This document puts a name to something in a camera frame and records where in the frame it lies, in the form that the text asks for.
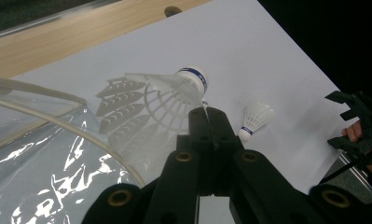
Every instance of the shuttlecock feather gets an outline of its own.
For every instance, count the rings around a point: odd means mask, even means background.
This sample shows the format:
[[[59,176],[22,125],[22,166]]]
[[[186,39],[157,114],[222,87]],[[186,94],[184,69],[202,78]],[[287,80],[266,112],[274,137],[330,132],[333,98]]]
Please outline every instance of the shuttlecock feather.
[[[269,123],[275,117],[275,112],[269,105],[255,101],[246,107],[243,125],[238,132],[238,137],[242,142],[247,142],[253,133],[259,128]]]
[[[188,133],[188,113],[207,106],[208,77],[197,66],[174,75],[127,73],[97,94],[100,133],[148,183],[158,177],[175,139]]]

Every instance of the hand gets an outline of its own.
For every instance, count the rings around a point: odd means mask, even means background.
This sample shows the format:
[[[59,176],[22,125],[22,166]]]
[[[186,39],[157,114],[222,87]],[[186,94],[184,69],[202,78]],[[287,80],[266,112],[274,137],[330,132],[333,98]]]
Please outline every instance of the hand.
[[[344,136],[347,135],[351,142],[357,142],[361,137],[363,137],[361,125],[362,123],[360,122],[360,120],[357,120],[355,123],[353,123],[348,128],[343,129],[342,135]],[[368,165],[366,167],[372,173],[372,165]]]
[[[361,137],[363,137],[362,129],[361,129],[361,122],[357,120],[351,126],[346,129],[342,130],[343,136],[348,136],[351,142],[357,142]]]

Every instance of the finger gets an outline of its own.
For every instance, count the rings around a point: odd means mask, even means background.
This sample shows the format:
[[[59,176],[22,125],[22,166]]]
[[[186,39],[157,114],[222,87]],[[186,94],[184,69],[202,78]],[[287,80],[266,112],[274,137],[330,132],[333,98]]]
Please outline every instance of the finger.
[[[346,131],[346,129],[342,129],[342,131],[340,132],[343,136],[346,136],[348,135],[348,132]]]
[[[361,121],[360,120],[357,120],[355,123],[353,123],[352,128],[353,128],[353,131],[354,131],[354,135],[357,138],[363,137],[363,130],[361,128]]]
[[[351,140],[351,142],[357,142],[358,138],[356,137],[352,126],[349,126],[349,128],[346,129],[346,133],[348,134],[349,140]]]

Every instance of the black mechanical part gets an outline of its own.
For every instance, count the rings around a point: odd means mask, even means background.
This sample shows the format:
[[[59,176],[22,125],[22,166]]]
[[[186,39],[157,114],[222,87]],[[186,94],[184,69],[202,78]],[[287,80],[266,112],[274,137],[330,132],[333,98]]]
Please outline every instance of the black mechanical part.
[[[299,192],[265,156],[243,148],[225,113],[206,111],[190,112],[189,135],[178,136],[158,179],[105,190],[83,223],[196,224],[200,196],[211,194],[229,197],[237,224],[372,223],[372,204],[329,185]]]
[[[356,143],[349,140],[347,136],[335,137],[327,142],[336,149],[343,149],[351,156],[360,159],[362,165],[372,164],[372,99],[362,92],[347,94],[334,91],[325,97],[328,100],[349,106],[350,110],[340,116],[344,120],[358,117],[361,121],[363,137]]]

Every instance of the screw hole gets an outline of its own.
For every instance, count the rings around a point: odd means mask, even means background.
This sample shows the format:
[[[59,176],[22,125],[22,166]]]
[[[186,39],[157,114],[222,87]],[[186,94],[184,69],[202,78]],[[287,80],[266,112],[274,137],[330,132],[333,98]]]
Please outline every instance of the screw hole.
[[[129,190],[119,189],[109,195],[107,202],[114,207],[119,207],[131,201],[132,194]]]
[[[182,9],[178,7],[166,7],[164,10],[165,16],[167,18],[179,14],[180,12],[182,12]]]
[[[191,161],[192,155],[189,152],[180,152],[176,155],[178,161]]]
[[[244,161],[257,161],[257,156],[253,152],[246,152],[241,157]]]
[[[322,192],[322,196],[326,202],[331,203],[332,205],[336,207],[346,208],[351,205],[351,202],[345,195],[335,190],[331,190],[331,189],[324,190]]]

